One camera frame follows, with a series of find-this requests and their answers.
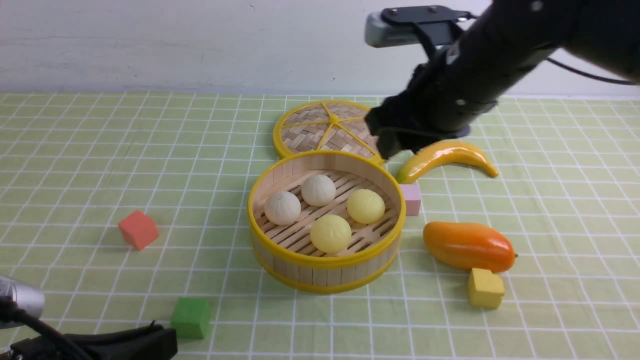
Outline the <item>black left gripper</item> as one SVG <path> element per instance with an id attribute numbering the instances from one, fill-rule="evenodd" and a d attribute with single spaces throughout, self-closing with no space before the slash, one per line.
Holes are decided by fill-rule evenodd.
<path id="1" fill-rule="evenodd" d="M 111 333 L 66 333 L 92 360 L 171 360 L 178 353 L 177 332 L 152 322 L 150 325 Z M 27 338 L 10 346 L 12 360 L 70 360 L 43 336 Z"/>

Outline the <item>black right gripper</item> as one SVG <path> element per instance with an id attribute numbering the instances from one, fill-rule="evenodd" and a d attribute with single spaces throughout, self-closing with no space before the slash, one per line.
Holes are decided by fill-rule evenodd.
<path id="1" fill-rule="evenodd" d="M 498 102 L 498 68 L 477 54 L 438 50 L 419 64 L 406 89 L 365 116 L 385 160 L 446 139 L 465 137 L 471 123 Z"/>

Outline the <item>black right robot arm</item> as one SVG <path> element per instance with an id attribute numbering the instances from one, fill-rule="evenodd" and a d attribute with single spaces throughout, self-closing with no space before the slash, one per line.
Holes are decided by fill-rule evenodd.
<path id="1" fill-rule="evenodd" d="M 639 16 L 637 0 L 494 0 L 478 16 L 437 5 L 369 14 L 369 46 L 420 44 L 427 55 L 406 89 L 365 116 L 378 153 L 386 160 L 466 137 L 478 116 L 558 49 L 618 79 L 553 60 L 560 68 L 609 84 L 638 85 Z"/>

